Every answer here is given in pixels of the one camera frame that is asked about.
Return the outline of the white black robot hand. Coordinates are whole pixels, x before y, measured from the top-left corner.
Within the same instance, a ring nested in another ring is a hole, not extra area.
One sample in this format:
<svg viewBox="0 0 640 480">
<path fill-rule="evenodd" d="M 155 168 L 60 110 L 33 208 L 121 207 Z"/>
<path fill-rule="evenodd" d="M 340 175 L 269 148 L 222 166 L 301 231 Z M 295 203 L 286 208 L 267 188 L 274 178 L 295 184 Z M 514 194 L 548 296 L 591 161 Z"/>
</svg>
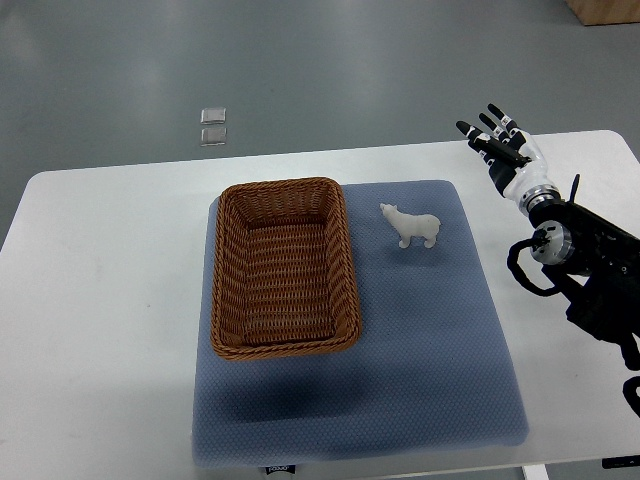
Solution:
<svg viewBox="0 0 640 480">
<path fill-rule="evenodd" d="M 489 104 L 487 109 L 490 115 L 479 114 L 487 131 L 463 120 L 456 122 L 456 128 L 486 164 L 498 193 L 513 201 L 525 216 L 536 204 L 559 199 L 559 190 L 548 178 L 546 159 L 532 135 L 496 105 Z"/>
</svg>

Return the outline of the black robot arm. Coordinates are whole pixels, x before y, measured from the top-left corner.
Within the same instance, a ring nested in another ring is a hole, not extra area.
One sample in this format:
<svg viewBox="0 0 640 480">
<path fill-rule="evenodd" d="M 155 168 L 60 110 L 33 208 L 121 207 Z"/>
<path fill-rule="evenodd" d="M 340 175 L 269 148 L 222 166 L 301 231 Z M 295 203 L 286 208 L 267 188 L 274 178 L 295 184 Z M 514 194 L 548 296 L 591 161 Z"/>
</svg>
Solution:
<svg viewBox="0 0 640 480">
<path fill-rule="evenodd" d="M 593 338 L 618 345 L 625 366 L 639 370 L 639 239 L 575 202 L 539 186 L 524 194 L 534 233 L 509 249 L 514 279 L 540 297 L 561 294 L 566 318 Z"/>
</svg>

